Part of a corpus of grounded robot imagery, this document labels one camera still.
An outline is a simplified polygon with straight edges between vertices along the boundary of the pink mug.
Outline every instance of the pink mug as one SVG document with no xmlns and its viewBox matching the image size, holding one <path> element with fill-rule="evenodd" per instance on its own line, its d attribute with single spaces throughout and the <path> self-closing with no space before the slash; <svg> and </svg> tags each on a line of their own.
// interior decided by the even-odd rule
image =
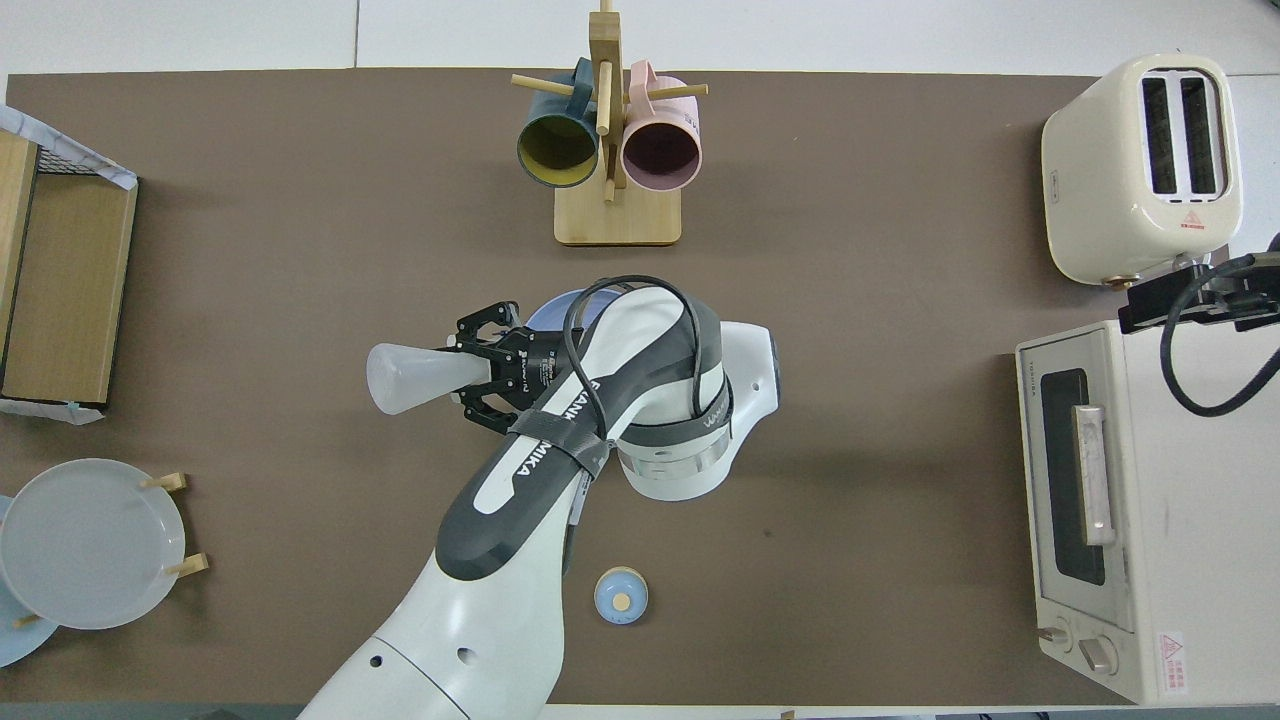
<svg viewBox="0 0 1280 720">
<path fill-rule="evenodd" d="M 680 190 L 703 167 L 698 99 L 649 99 L 650 91 L 684 86 L 684 81 L 654 74 L 649 60 L 631 65 L 631 104 L 622 131 L 622 169 L 631 182 L 646 190 Z"/>
</svg>

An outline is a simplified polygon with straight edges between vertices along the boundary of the oven door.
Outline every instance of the oven door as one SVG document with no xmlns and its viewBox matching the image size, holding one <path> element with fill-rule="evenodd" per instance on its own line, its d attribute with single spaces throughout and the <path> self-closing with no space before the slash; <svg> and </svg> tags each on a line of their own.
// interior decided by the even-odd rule
<svg viewBox="0 0 1280 720">
<path fill-rule="evenodd" d="M 1107 419 L 1111 347 L 1098 328 L 1025 347 L 1023 393 L 1030 493 L 1047 600 L 1133 632 L 1124 557 L 1120 462 Z"/>
</svg>

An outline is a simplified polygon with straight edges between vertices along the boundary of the oven knob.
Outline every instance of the oven knob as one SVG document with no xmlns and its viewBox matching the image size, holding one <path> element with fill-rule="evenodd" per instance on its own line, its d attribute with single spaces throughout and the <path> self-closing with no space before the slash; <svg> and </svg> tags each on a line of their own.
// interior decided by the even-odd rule
<svg viewBox="0 0 1280 720">
<path fill-rule="evenodd" d="M 1098 675 L 1115 675 L 1120 669 L 1116 646 L 1106 635 L 1080 641 L 1080 655 L 1084 656 L 1089 670 Z"/>
<path fill-rule="evenodd" d="M 1050 625 L 1048 628 L 1036 628 L 1036 634 L 1044 642 L 1053 644 L 1068 644 L 1071 642 L 1071 637 L 1066 634 L 1062 628 L 1056 628 Z"/>
</svg>

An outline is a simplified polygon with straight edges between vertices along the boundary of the blue plate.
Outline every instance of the blue plate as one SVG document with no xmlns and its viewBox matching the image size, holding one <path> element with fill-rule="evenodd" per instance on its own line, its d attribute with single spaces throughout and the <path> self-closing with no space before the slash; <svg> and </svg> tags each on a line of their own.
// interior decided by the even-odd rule
<svg viewBox="0 0 1280 720">
<path fill-rule="evenodd" d="M 4 518 L 10 502 L 13 502 L 12 498 L 0 495 L 0 518 Z M 26 605 L 13 597 L 6 583 L 0 583 L 0 667 L 6 667 L 27 657 L 37 647 L 45 644 L 45 641 L 58 629 L 58 623 L 44 618 L 14 629 L 13 624 L 28 615 L 31 615 L 31 610 L 27 610 Z"/>
<path fill-rule="evenodd" d="M 549 331 L 562 331 L 564 329 L 564 313 L 568 313 L 570 305 L 573 304 L 573 299 L 582 292 L 582 290 L 571 290 L 568 292 L 561 293 L 552 300 L 548 300 L 534 314 L 529 316 L 529 322 L 525 327 L 532 331 L 549 332 Z M 600 310 L 613 302 L 613 299 L 622 295 L 616 290 L 598 290 L 591 293 L 591 299 L 586 301 L 586 310 L 582 313 L 582 327 L 589 328 L 595 318 L 599 316 Z"/>
</svg>

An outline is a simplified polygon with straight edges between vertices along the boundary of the mug handle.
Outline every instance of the mug handle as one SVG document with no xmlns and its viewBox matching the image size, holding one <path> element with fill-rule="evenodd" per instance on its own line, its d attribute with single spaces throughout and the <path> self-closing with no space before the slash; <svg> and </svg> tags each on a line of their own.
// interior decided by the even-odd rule
<svg viewBox="0 0 1280 720">
<path fill-rule="evenodd" d="M 649 83 L 657 83 L 658 76 L 653 72 L 653 65 L 649 60 L 636 60 L 631 65 L 631 82 L 627 88 L 631 94 L 631 106 L 636 110 L 636 117 L 639 118 L 652 118 L 653 101 L 649 100 Z"/>
<path fill-rule="evenodd" d="M 564 111 L 575 118 L 586 117 L 586 106 L 591 101 L 591 92 L 595 91 L 595 77 L 591 72 L 591 60 L 579 58 L 577 67 L 573 68 L 573 95 L 568 99 Z"/>
</svg>

